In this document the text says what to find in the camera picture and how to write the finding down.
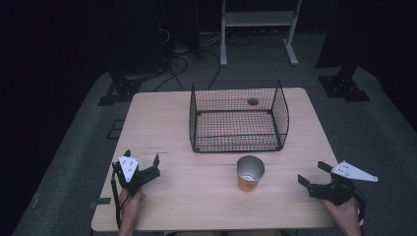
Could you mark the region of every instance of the white shelf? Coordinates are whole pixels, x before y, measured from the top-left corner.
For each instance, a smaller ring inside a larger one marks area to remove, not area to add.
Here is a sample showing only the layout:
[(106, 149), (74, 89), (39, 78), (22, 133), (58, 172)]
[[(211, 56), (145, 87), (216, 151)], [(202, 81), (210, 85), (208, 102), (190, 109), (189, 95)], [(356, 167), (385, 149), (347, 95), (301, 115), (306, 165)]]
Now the white shelf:
[(226, 27), (291, 26), (293, 11), (284, 12), (228, 12)]

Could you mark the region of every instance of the human hand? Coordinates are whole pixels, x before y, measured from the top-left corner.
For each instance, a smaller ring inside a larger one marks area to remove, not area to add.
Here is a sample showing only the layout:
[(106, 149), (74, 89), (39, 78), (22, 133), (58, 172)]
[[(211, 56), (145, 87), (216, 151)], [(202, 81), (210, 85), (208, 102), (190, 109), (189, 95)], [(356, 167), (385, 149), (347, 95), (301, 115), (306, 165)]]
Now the human hand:
[(327, 200), (321, 200), (321, 202), (331, 214), (344, 236), (362, 235), (359, 226), (358, 202), (354, 197), (340, 206), (335, 206), (334, 203)]
[(127, 189), (123, 189), (119, 195), (119, 205), (122, 208), (122, 223), (118, 236), (131, 236), (135, 230), (139, 217), (139, 207), (145, 194), (138, 191), (134, 197)]

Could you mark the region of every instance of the paper cup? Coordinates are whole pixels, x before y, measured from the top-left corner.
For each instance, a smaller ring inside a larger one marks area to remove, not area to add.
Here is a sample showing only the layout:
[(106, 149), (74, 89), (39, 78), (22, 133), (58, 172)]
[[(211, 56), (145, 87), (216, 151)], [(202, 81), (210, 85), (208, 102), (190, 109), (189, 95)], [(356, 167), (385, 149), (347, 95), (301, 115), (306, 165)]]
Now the paper cup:
[(236, 164), (237, 185), (243, 192), (252, 192), (265, 174), (265, 165), (253, 155), (242, 156)]

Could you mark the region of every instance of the wire basket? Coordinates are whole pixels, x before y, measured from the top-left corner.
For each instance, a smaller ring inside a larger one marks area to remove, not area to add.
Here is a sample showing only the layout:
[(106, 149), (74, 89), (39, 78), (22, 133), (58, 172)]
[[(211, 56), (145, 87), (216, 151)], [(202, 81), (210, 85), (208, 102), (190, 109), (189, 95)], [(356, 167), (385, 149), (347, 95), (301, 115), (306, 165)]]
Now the wire basket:
[(281, 150), (288, 127), (279, 81), (193, 84), (190, 141), (195, 152)]

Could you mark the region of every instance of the gray carpet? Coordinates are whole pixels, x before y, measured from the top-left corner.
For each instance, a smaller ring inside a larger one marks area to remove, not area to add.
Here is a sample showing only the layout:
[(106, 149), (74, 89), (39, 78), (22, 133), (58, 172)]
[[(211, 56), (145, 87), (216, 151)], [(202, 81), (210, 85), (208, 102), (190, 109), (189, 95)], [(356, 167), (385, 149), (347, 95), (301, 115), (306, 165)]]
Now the gray carpet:
[[(315, 69), (324, 34), (296, 34), (294, 50), (300, 64), (292, 67), (282, 45), (283, 36), (260, 36), (244, 47), (227, 48), (228, 66), (217, 81), (276, 80), (285, 88), (307, 91), (338, 161), (347, 162), (379, 176), (378, 183), (356, 181), (368, 200), (366, 235), (414, 235), (417, 205), (417, 134), (384, 94), (378, 80), (358, 69), (353, 80), (371, 101), (346, 102), (329, 99), (318, 76), (334, 75), (338, 68)], [(218, 44), (205, 50), (218, 55)], [(193, 82), (211, 81), (218, 61), (210, 53), (202, 58), (187, 54), (184, 73), (158, 91), (190, 90)], [(173, 71), (185, 63), (172, 60)], [(171, 77), (165, 73), (146, 81), (141, 91), (154, 91)], [(124, 119), (129, 102), (97, 106), (107, 93), (108, 74), (91, 88), (77, 117), (45, 173), (38, 190), (14, 235), (116, 235), (91, 232), (90, 223), (117, 140), (107, 139), (113, 122)], [(291, 235), (340, 235), (337, 229), (289, 230)], [(136, 235), (160, 235), (137, 232)]]

